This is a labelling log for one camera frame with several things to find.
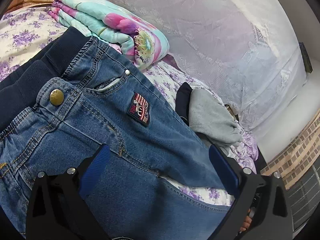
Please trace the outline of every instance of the embroidered patch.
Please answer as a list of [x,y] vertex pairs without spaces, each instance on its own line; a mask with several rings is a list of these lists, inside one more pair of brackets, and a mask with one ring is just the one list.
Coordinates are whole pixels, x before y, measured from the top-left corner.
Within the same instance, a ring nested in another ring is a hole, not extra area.
[[133,117],[144,126],[149,124],[149,103],[143,98],[142,95],[135,93],[131,105],[129,107],[128,115]]

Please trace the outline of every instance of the elastic waistband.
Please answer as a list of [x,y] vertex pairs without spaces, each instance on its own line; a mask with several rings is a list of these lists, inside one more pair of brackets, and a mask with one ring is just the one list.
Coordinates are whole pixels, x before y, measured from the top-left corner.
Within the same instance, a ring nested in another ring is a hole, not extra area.
[[0,131],[26,107],[36,103],[38,92],[53,77],[60,77],[84,45],[94,37],[85,37],[69,27],[62,36],[0,83]]

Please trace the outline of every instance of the silver rivet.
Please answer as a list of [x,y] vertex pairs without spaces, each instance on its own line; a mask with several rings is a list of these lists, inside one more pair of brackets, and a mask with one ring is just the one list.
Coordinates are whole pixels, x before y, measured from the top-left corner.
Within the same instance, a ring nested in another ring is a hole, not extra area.
[[243,168],[243,172],[247,175],[250,175],[252,173],[252,170],[250,168]]
[[281,174],[279,172],[274,172],[273,176],[275,176],[277,179],[281,178]]
[[70,175],[71,175],[71,174],[74,174],[75,172],[76,172],[76,169],[73,168],[73,167],[67,169],[67,173],[70,174]]
[[38,173],[38,178],[43,178],[45,175],[44,171]]

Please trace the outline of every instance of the gray cloth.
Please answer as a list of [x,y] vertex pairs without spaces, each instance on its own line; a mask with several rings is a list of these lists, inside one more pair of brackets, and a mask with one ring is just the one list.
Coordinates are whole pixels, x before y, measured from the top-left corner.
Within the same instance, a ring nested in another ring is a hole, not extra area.
[[193,89],[189,104],[189,127],[208,146],[239,146],[242,136],[229,111],[204,89]]

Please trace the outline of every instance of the jeans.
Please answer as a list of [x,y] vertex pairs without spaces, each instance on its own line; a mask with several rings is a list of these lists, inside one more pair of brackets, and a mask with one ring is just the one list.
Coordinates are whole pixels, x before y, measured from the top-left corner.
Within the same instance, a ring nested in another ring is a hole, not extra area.
[[[50,101],[55,89],[64,95],[58,106]],[[0,206],[18,231],[25,233],[37,173],[77,167],[101,144],[109,145],[111,159],[85,202],[110,237],[207,239],[227,213],[228,207],[191,198],[164,179],[223,188],[208,148],[161,93],[129,60],[91,37],[62,76],[40,89],[36,104],[0,133]]]

